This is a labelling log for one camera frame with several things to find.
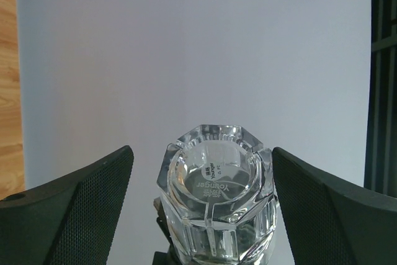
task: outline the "ridged black surface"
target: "ridged black surface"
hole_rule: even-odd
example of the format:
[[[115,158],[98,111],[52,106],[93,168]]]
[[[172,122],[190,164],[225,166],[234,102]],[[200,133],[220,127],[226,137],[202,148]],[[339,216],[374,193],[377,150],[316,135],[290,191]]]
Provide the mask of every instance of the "ridged black surface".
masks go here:
[[[274,178],[296,265],[397,264],[397,199],[273,150]]]
[[[0,265],[106,264],[132,164],[124,146],[20,199],[0,201]]]

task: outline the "white surface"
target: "white surface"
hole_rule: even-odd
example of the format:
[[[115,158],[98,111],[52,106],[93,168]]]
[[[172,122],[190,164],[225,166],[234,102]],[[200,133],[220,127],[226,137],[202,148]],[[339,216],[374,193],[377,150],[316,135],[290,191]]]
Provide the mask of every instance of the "white surface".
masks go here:
[[[198,124],[363,183],[370,0],[17,1],[26,186],[135,152],[109,264],[167,249],[155,181]],[[293,264],[281,222],[270,263]]]

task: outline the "clear glass cup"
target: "clear glass cup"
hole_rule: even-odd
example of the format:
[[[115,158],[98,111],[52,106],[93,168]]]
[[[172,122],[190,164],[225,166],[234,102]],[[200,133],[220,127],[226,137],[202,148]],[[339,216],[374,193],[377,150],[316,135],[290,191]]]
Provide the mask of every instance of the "clear glass cup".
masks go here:
[[[272,152],[237,125],[200,125],[168,145],[157,180],[182,264],[267,264],[277,207]]]

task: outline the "wood plank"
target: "wood plank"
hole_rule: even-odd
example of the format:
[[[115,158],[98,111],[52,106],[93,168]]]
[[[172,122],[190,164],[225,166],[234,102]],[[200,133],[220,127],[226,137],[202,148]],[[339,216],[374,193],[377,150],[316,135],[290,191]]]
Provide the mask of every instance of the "wood plank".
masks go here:
[[[24,188],[16,0],[0,0],[0,199]]]

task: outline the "transparent glass object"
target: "transparent glass object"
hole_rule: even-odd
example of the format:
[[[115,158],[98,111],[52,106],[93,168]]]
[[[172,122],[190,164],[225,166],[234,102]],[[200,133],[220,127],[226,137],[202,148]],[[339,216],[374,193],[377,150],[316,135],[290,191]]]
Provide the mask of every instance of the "transparent glass object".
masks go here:
[[[272,152],[236,125],[200,125],[168,145],[161,202],[182,264],[267,264],[277,208]]]

